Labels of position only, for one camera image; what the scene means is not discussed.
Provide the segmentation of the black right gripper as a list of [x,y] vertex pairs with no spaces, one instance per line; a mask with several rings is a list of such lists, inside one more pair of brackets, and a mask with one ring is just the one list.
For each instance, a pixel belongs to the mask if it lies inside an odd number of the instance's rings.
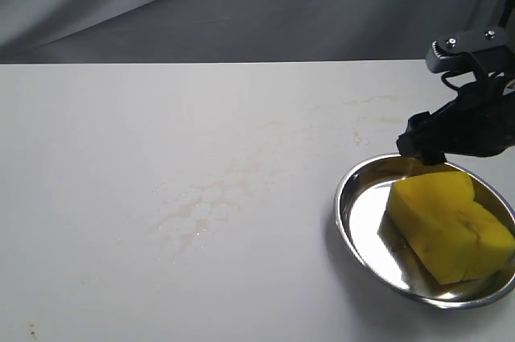
[[410,117],[406,130],[396,140],[402,157],[424,165],[446,162],[445,154],[492,157],[514,146],[514,81],[495,80],[494,94],[466,105],[466,97],[438,109]]

